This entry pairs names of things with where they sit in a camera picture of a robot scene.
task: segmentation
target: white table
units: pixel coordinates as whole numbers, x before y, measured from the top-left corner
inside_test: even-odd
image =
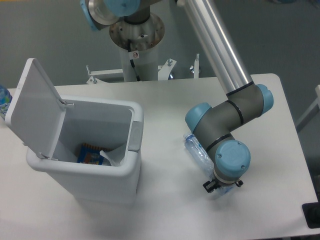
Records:
[[[0,119],[0,239],[249,240],[320,233],[302,204],[316,194],[279,78],[254,75],[273,108],[235,130],[251,151],[244,185],[216,199],[184,147],[187,111],[226,100],[216,78],[58,86],[60,94],[131,100],[144,109],[142,165],[131,206],[75,199],[32,170],[27,148]]]

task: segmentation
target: white trash bin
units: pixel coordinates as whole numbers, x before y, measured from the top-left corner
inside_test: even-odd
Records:
[[[60,96],[35,58],[27,60],[7,126],[28,146],[27,163],[76,198],[132,203],[141,165],[143,109],[131,101]],[[82,143],[123,149],[119,166],[77,163]]]

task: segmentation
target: gray floor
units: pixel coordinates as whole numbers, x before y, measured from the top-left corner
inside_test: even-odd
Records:
[[[307,0],[216,0],[249,73],[275,73],[296,121],[320,84],[320,9]],[[166,27],[159,63],[173,58],[176,78],[190,78],[200,53],[201,77],[214,76],[183,9],[173,0],[152,7]],[[91,32],[78,0],[0,2],[0,84],[16,87],[27,58],[38,58],[55,85],[84,84],[92,71],[119,69],[107,30]],[[311,175],[320,175],[320,114],[299,138]]]

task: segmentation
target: open lid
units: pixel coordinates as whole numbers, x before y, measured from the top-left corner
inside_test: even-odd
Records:
[[[35,58],[26,61],[5,124],[41,159],[55,151],[66,105]]]

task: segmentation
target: sticker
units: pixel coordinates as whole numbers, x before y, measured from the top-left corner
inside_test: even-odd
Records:
[[[129,59],[135,60],[139,58],[139,51],[130,51],[129,52]]]

